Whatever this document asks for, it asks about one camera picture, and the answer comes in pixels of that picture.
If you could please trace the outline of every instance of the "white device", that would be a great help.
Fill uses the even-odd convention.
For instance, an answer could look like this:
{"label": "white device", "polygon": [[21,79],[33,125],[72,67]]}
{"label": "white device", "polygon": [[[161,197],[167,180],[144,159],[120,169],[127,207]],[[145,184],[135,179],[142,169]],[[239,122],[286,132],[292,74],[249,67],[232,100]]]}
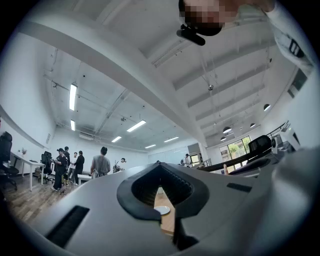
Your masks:
{"label": "white device", "polygon": [[279,151],[279,145],[282,144],[282,139],[280,134],[277,134],[275,137],[271,140],[271,151],[274,154],[278,154]]}
{"label": "white device", "polygon": [[298,151],[299,149],[301,149],[299,140],[297,138],[297,135],[294,131],[294,129],[291,126],[290,121],[287,121],[283,128],[280,131],[281,136],[283,136],[290,144],[291,146]]}

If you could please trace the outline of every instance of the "black vent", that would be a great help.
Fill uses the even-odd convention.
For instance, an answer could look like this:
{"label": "black vent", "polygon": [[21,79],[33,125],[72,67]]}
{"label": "black vent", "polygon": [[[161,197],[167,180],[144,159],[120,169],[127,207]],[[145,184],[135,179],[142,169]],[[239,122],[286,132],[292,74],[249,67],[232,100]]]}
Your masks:
{"label": "black vent", "polygon": [[75,206],[46,238],[64,248],[88,212],[88,208]]}

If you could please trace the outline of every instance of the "black slot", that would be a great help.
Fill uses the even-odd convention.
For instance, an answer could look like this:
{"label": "black slot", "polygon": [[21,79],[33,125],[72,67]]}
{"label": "black slot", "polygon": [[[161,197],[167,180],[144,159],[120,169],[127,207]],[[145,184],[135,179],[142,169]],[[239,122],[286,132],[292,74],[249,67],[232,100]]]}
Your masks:
{"label": "black slot", "polygon": [[245,186],[245,185],[240,185],[240,184],[236,184],[236,183],[229,183],[226,186],[230,189],[239,190],[239,191],[243,191],[243,192],[247,192],[247,193],[249,193],[252,189],[251,186]]}
{"label": "black slot", "polygon": [[75,206],[46,238],[64,248],[88,212],[88,208]]}

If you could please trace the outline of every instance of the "white wall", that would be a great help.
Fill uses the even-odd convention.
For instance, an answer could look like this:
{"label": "white wall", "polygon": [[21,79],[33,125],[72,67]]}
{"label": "white wall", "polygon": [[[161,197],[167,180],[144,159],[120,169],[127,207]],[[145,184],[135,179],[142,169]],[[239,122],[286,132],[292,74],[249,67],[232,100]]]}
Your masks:
{"label": "white wall", "polygon": [[180,164],[181,159],[189,154],[188,146],[197,143],[194,138],[184,139],[177,142],[168,142],[168,145],[151,150],[148,153],[149,164],[156,161]]}
{"label": "white wall", "polygon": [[14,125],[45,147],[50,144],[46,144],[48,134],[53,137],[56,129],[43,77],[47,50],[47,44],[15,33],[0,64],[2,110]]}
{"label": "white wall", "polygon": [[[24,148],[27,150],[24,156],[27,160],[35,160],[40,163],[41,154],[43,154],[46,151],[46,149],[35,145],[25,137],[21,136],[3,118],[1,118],[0,135],[2,135],[4,132],[8,132],[12,135],[11,152],[17,153],[18,150],[21,150],[22,148]],[[15,162],[15,158],[11,156],[10,161],[11,161],[11,165],[13,165]],[[16,162],[15,167],[20,171],[19,173],[21,174],[22,162],[20,160]],[[30,173],[30,167],[27,164],[24,165],[24,173],[25,174]]]}
{"label": "white wall", "polygon": [[115,164],[115,160],[119,161],[121,158],[125,158],[126,163],[124,168],[127,170],[132,167],[143,166],[148,164],[148,155],[146,152],[138,152],[130,149],[121,149],[112,147],[106,144],[100,144],[98,142],[82,139],[77,132],[57,127],[54,138],[51,142],[52,157],[57,157],[57,149],[69,147],[70,156],[73,156],[74,152],[83,152],[84,165],[83,171],[90,172],[92,159],[96,155],[100,155],[102,146],[108,148],[106,157],[110,160],[111,168]]}

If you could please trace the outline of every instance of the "white ceiling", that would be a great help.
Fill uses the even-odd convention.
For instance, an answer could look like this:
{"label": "white ceiling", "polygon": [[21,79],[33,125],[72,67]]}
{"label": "white ceiling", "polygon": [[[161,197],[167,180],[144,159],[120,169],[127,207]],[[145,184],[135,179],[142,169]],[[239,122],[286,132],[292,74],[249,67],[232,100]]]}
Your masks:
{"label": "white ceiling", "polygon": [[[249,6],[242,7],[235,22],[226,24],[218,35],[206,37],[206,45],[199,47],[176,36],[180,27],[178,0],[55,0],[50,4],[103,24],[139,49],[172,82],[177,101],[196,121],[209,147],[220,143],[227,125],[237,136],[247,133],[250,123],[258,125],[266,115],[263,105],[275,104],[291,77],[289,71],[279,75],[279,67],[286,62],[275,45],[270,24],[265,15]],[[212,97],[202,58],[206,77],[214,85]],[[189,137],[182,128],[108,76],[61,50],[57,51],[55,63],[54,59],[52,48],[46,69],[53,71],[46,71],[46,75],[66,88],[76,82],[80,96],[76,101],[77,112],[72,112],[68,92],[59,86],[53,88],[48,79],[58,123],[69,126],[70,119],[75,119],[77,129],[94,134],[116,104],[98,132],[106,140],[123,136],[118,145],[144,149],[152,144],[159,147],[167,138]],[[120,95],[125,99],[117,100]],[[147,124],[128,134],[126,130],[140,120]]]}
{"label": "white ceiling", "polygon": [[[126,89],[69,54],[61,50],[55,52],[53,47],[47,55],[44,72],[47,91],[53,95],[55,121],[59,125],[70,127],[70,120],[75,120],[78,131],[95,134],[103,138],[105,143],[111,143],[114,138],[121,136],[122,139],[115,145],[137,150],[145,150],[145,147],[153,144],[164,146],[168,138],[189,138],[180,127],[130,92],[120,100],[98,132],[113,104]],[[78,86],[75,111],[69,109],[68,90],[72,83]],[[140,120],[145,120],[146,124],[127,132]]]}

